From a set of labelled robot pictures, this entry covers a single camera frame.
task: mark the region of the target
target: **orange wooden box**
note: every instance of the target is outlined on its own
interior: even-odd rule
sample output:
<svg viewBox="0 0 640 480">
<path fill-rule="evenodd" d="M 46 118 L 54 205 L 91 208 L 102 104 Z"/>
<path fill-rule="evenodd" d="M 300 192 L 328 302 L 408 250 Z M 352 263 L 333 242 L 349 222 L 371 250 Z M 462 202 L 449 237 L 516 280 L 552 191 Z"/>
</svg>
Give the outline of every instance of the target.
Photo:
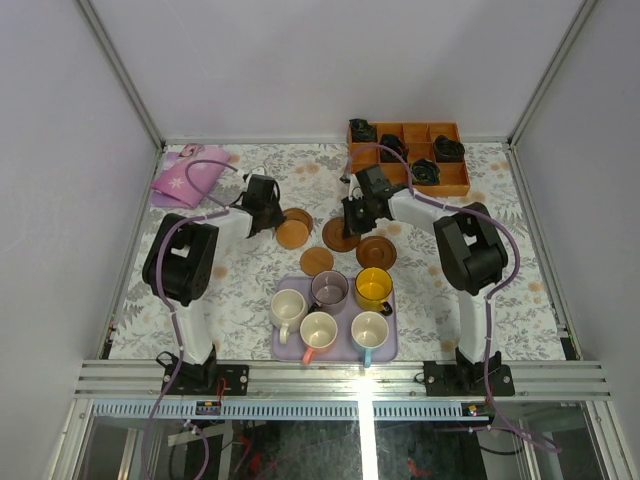
<svg viewBox="0 0 640 480">
<path fill-rule="evenodd" d="M 409 149 L 409 164 L 421 158 L 433 160 L 433 142 L 438 135 L 444 135 L 451 140 L 460 141 L 458 126 L 455 123 L 374 123 L 378 130 L 378 142 L 385 133 L 392 133 L 400 137 L 400 140 Z M 351 140 L 351 128 L 349 127 L 347 139 L 349 142 L 349 154 L 353 154 L 358 148 L 367 143 L 354 143 Z M 407 171 L 401 163 L 380 163 L 380 149 L 370 148 L 360 152 L 351 164 L 353 173 L 370 165 L 379 164 L 385 175 L 394 185 L 407 182 Z M 471 182 L 467 171 L 466 161 L 459 163 L 437 163 L 440 167 L 439 185 L 416 185 L 419 192 L 432 197 L 463 197 L 469 193 Z"/>
</svg>

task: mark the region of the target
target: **pink towel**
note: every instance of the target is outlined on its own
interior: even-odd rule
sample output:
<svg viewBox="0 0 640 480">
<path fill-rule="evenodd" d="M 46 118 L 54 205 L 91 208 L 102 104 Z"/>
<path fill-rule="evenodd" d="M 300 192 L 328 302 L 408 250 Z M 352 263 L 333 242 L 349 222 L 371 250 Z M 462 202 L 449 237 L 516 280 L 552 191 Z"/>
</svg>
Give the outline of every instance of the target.
<svg viewBox="0 0 640 480">
<path fill-rule="evenodd" d="M 190 144 L 184 147 L 175 163 L 153 182 L 151 188 L 155 191 L 152 203 L 157 207 L 196 208 L 203 199 L 187 181 L 185 170 L 194 160 L 217 160 L 228 163 L 231 154 L 218 147 Z M 209 192 L 216 181 L 226 170 L 222 165 L 199 163 L 189 170 L 193 183 L 203 192 Z"/>
</svg>

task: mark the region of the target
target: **yellow mug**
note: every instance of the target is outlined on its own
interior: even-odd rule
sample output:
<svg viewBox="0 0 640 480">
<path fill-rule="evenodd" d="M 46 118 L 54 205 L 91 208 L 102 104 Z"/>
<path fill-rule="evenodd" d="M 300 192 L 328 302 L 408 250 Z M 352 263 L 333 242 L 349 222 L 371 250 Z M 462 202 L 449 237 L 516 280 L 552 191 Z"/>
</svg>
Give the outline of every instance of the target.
<svg viewBox="0 0 640 480">
<path fill-rule="evenodd" d="M 356 277 L 356 301 L 363 310 L 391 315 L 393 309 L 387 300 L 392 291 L 391 275 L 381 268 L 365 268 Z"/>
</svg>

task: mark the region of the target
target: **cup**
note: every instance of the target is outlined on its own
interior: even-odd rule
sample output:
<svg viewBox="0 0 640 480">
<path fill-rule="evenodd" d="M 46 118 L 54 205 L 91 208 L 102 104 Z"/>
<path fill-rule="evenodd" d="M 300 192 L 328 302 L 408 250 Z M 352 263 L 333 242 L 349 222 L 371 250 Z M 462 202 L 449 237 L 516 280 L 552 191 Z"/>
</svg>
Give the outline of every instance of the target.
<svg viewBox="0 0 640 480">
<path fill-rule="evenodd" d="M 300 336 L 307 346 L 302 363 L 309 365 L 318 353 L 326 353 L 336 343 L 338 324 L 325 312 L 313 312 L 304 317 L 300 325 Z"/>
<path fill-rule="evenodd" d="M 322 310 L 330 315 L 336 315 L 344 308 L 349 294 L 349 282 L 339 272 L 326 270 L 313 277 L 311 281 L 311 296 L 313 305 L 309 313 Z"/>
<path fill-rule="evenodd" d="M 391 275 L 381 268 L 365 268 L 356 277 L 356 301 L 363 310 L 391 315 L 393 309 L 387 300 L 392 291 Z"/>
<path fill-rule="evenodd" d="M 307 301 L 296 290 L 285 289 L 271 299 L 269 318 L 280 329 L 280 343 L 289 341 L 289 334 L 300 330 L 300 323 L 307 314 Z"/>
<path fill-rule="evenodd" d="M 364 354 L 364 367 L 371 366 L 371 355 L 389 337 L 389 324 L 378 312 L 362 312 L 353 319 L 351 339 L 353 346 Z"/>
</svg>

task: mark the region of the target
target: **red wire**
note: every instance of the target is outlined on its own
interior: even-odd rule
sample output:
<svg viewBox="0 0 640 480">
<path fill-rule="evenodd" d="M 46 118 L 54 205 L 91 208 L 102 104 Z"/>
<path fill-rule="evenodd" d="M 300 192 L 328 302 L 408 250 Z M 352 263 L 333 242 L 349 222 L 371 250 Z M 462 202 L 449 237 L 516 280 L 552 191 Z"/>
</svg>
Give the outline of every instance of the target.
<svg viewBox="0 0 640 480">
<path fill-rule="evenodd" d="M 220 380 L 218 380 L 218 403 L 220 404 L 220 409 L 222 409 L 222 398 L 224 397 L 224 392 L 227 389 L 227 379 L 222 377 L 222 388 L 220 388 Z"/>
</svg>

